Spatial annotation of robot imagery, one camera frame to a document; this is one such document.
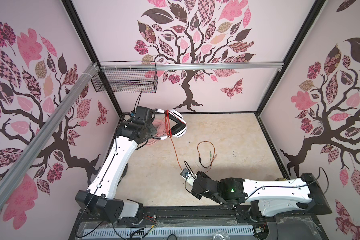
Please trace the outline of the white black headphones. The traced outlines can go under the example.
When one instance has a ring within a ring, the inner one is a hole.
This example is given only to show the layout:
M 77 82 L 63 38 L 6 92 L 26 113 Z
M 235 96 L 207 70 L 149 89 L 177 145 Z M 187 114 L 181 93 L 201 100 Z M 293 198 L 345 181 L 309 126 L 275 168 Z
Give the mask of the white black headphones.
M 162 134 L 156 132 L 151 138 L 155 140 L 166 140 L 168 138 L 180 138 L 187 132 L 187 122 L 178 111 L 155 109 L 155 114 L 164 114 L 165 130 Z

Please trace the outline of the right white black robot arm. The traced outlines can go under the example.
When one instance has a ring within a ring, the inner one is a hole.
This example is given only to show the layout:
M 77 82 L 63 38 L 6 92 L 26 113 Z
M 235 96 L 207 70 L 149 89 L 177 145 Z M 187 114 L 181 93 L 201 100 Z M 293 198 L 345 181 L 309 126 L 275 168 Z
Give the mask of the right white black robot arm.
M 181 176 L 197 199 L 208 198 L 224 207 L 237 208 L 250 203 L 251 217 L 274 217 L 287 212 L 329 215 L 331 207 L 311 173 L 285 181 L 255 181 L 242 178 L 212 180 L 206 173 L 183 169 Z

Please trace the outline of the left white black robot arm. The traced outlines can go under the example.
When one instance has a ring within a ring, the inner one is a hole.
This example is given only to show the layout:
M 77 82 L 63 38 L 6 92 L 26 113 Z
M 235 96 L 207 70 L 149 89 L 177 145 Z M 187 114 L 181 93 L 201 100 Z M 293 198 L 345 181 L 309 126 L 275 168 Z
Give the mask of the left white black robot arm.
M 84 214 L 109 223 L 138 215 L 140 203 L 119 200 L 115 195 L 133 152 L 156 134 L 152 124 L 154 117 L 154 110 L 138 106 L 131 118 L 117 126 L 113 144 L 99 173 L 86 191 L 76 194 L 75 200 Z

